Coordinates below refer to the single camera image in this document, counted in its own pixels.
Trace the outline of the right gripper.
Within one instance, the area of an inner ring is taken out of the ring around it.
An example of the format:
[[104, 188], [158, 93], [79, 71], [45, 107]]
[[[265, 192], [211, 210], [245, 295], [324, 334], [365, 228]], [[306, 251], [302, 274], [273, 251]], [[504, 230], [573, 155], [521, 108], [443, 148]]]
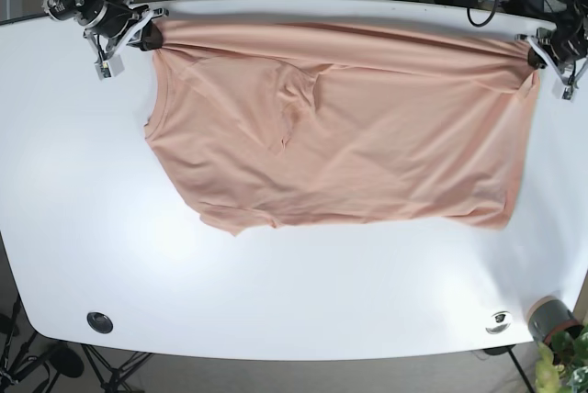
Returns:
[[84, 28], [84, 37], [89, 40], [96, 54], [94, 66], [100, 80], [122, 73], [124, 64], [121, 53], [127, 46], [141, 51], [155, 51], [163, 46], [163, 34], [155, 20], [167, 17], [168, 10], [156, 8], [152, 19], [140, 31], [130, 34], [128, 30], [148, 10], [147, 5], [130, 6], [130, 1], [124, 0], [119, 4], [84, 0], [78, 6], [78, 24]]

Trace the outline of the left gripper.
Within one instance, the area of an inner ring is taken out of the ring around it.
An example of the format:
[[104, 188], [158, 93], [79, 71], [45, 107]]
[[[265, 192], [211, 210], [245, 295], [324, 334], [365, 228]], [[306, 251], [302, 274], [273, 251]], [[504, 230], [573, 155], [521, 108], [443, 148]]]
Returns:
[[576, 69], [576, 62], [587, 58], [587, 17], [553, 17], [553, 22], [556, 27], [552, 31], [517, 34], [515, 39], [529, 44], [529, 66], [557, 71], [551, 93], [572, 102], [580, 80], [587, 74], [586, 67]]

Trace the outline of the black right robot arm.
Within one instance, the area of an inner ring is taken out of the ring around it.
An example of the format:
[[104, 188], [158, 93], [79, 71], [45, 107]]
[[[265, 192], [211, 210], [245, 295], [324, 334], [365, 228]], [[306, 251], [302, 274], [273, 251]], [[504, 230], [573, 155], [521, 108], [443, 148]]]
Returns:
[[163, 46], [162, 32], [154, 21], [168, 15], [164, 8], [136, 5], [134, 0], [43, 0], [42, 7], [51, 19], [72, 19], [84, 29], [101, 80], [123, 71], [124, 49], [155, 51]]

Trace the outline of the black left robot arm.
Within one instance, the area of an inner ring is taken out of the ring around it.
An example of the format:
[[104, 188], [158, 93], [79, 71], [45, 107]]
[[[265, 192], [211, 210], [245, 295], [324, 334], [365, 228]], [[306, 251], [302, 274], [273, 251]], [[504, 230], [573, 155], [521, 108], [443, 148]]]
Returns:
[[[500, 0], [492, 0], [490, 14], [481, 22], [466, 8], [468, 22], [474, 28], [487, 26], [498, 13]], [[520, 34], [528, 42], [529, 64], [555, 73], [561, 98], [571, 101], [579, 83], [587, 75], [587, 0], [508, 0], [504, 11], [551, 22], [553, 29], [538, 28], [533, 34]]]

